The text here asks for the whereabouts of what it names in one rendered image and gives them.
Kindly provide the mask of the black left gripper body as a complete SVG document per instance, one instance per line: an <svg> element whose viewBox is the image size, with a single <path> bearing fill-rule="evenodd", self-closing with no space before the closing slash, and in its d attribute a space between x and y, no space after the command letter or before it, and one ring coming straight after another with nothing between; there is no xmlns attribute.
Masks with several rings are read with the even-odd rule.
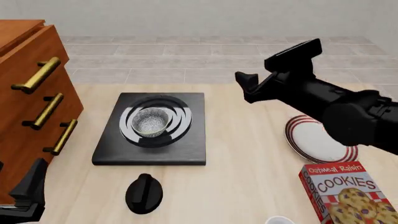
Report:
<svg viewBox="0 0 398 224"><path fill-rule="evenodd" d="M0 205L0 224L39 222L45 207L34 203L29 207Z"/></svg>

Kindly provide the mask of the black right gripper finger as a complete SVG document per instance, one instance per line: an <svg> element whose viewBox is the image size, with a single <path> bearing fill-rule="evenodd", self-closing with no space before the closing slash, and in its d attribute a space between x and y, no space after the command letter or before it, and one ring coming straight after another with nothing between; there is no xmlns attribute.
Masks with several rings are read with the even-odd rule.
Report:
<svg viewBox="0 0 398 224"><path fill-rule="evenodd" d="M252 93L259 85L258 74L246 74L244 72L235 72L235 80L245 93Z"/></svg>

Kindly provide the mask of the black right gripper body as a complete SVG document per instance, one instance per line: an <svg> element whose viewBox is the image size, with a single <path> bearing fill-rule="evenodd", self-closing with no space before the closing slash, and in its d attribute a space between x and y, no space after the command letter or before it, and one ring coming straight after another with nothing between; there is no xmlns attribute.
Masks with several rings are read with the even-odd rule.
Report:
<svg viewBox="0 0 398 224"><path fill-rule="evenodd" d="M278 72L272 72L265 80L259 83L257 89L252 93L244 92L244 99L248 103L255 103L266 100L276 100L277 93L275 90L275 78L278 76Z"/></svg>

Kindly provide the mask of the white plate with red rings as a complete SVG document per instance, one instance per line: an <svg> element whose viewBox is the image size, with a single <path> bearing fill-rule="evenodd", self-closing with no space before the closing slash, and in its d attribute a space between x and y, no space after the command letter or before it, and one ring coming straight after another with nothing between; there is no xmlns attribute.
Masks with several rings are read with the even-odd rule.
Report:
<svg viewBox="0 0 398 224"><path fill-rule="evenodd" d="M320 122L307 115L289 119L284 134L291 148L314 164L358 160L358 147L348 147L335 141Z"/></svg>

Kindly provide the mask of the patterned black bowl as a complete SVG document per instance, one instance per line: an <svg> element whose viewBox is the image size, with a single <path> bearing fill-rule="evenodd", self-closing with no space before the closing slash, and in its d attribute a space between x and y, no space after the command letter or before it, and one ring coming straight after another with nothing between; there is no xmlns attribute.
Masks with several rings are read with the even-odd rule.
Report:
<svg viewBox="0 0 398 224"><path fill-rule="evenodd" d="M143 138L156 138L166 130L169 122L169 115L162 108L146 108L133 116L131 126Z"/></svg>

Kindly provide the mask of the round black stove knob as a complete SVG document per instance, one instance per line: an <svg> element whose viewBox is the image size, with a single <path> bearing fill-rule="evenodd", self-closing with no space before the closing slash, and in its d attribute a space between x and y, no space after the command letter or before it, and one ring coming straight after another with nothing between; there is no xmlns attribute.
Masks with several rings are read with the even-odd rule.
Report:
<svg viewBox="0 0 398 224"><path fill-rule="evenodd" d="M153 212L163 199L160 182L151 175L142 173L127 188L125 201L131 212L139 215Z"/></svg>

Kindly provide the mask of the flat black stove plate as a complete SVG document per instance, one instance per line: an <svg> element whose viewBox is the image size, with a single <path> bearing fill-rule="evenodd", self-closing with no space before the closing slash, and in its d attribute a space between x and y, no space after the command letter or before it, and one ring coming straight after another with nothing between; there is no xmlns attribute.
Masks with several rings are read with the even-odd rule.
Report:
<svg viewBox="0 0 398 224"><path fill-rule="evenodd" d="M170 123L144 138L132 119L146 108L167 112ZM95 166L203 166L206 164L203 93L121 93L92 156Z"/></svg>

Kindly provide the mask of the wooden cabinet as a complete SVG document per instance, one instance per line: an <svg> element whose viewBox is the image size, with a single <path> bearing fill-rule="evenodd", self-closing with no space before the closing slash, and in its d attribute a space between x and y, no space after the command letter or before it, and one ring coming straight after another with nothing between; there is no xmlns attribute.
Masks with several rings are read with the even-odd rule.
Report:
<svg viewBox="0 0 398 224"><path fill-rule="evenodd" d="M55 26L0 20L0 205L38 158L60 154L83 105Z"/></svg>

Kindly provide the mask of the wooden drawer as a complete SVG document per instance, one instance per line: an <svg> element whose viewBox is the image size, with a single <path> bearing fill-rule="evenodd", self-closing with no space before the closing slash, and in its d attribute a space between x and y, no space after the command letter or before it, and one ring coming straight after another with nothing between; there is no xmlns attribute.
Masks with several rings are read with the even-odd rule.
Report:
<svg viewBox="0 0 398 224"><path fill-rule="evenodd" d="M9 192L18 184L30 169L36 158L50 162L53 156L43 148L52 147L61 136L64 128L60 123L77 119L83 111L78 96L64 96L48 121L40 130L23 126L23 121L33 121L45 108L47 102L42 97L25 104L21 110L9 110L3 128L0 129L0 161L4 164L0 171L0 204L11 204Z"/></svg>
<svg viewBox="0 0 398 224"><path fill-rule="evenodd" d="M20 90L12 90L11 85L26 82L28 77L18 77L16 72L0 76L0 144L17 144L22 141L56 140L63 129L60 123L77 119L82 112L82 104L66 70L58 67L34 91L27 95ZM27 122L33 122L48 105L50 100L61 93L63 100L41 128L31 128Z"/></svg>

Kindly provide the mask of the wooden drawer standing ajar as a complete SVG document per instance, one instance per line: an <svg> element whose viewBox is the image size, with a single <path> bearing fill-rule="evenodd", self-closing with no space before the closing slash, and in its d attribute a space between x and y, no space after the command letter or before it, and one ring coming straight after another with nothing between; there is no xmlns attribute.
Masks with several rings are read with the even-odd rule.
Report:
<svg viewBox="0 0 398 224"><path fill-rule="evenodd" d="M58 57L61 65L33 94L27 95L20 90L11 89L11 85L25 83L31 78L40 69L38 62L49 61L52 57ZM55 27L41 27L0 58L0 100L24 100L30 97L53 96L56 93L70 95L74 92L74 87L65 70L68 60Z"/></svg>

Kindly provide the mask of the oatmeal raisin cookies box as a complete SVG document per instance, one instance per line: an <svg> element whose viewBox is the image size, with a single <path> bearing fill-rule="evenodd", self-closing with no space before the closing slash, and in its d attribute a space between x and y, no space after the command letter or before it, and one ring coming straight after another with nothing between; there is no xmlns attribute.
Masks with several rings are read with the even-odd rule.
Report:
<svg viewBox="0 0 398 224"><path fill-rule="evenodd" d="M298 177L321 224L398 224L398 211L358 161L307 164Z"/></svg>

